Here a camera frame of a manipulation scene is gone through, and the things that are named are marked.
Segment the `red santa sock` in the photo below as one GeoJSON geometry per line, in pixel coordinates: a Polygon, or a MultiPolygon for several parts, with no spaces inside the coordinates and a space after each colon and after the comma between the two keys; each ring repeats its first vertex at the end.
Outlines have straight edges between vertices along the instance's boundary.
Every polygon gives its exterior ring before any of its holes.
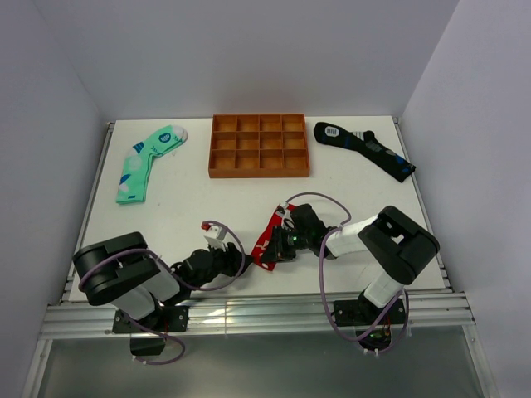
{"type": "MultiPolygon", "coordinates": [[[[285,202],[284,204],[290,205],[290,212],[292,212],[296,208],[296,205],[293,205],[291,203],[285,202]]],[[[266,228],[261,233],[261,235],[258,237],[258,240],[256,241],[254,248],[251,251],[251,256],[254,259],[254,263],[257,266],[269,272],[272,272],[275,269],[276,262],[264,262],[261,259],[261,256],[265,253],[266,248],[271,241],[274,226],[281,226],[280,220],[275,215],[275,210],[273,211],[273,214],[271,215],[268,221],[268,224],[266,225],[266,228]]]]}

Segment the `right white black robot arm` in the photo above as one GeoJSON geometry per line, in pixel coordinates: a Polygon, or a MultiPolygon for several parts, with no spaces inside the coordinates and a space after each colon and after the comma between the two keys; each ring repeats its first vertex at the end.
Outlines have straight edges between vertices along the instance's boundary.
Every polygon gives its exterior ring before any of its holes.
{"type": "Polygon", "coordinates": [[[310,204],[293,208],[288,221],[273,226],[257,261],[260,265],[294,260],[309,250],[325,260],[368,251],[382,271],[362,293],[359,313],[368,323],[379,322],[387,304],[436,257],[440,243],[434,235],[395,206],[341,227],[326,226],[310,204]]]}

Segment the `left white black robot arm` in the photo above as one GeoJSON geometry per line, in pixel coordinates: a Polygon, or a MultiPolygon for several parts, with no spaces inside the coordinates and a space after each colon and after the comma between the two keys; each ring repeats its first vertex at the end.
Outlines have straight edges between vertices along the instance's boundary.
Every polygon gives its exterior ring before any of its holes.
{"type": "Polygon", "coordinates": [[[220,275],[234,279],[252,262],[234,243],[218,241],[166,268],[148,253],[139,232],[88,245],[73,255],[79,290],[89,304],[110,303],[143,331],[158,327],[164,307],[189,299],[192,291],[220,275]]]}

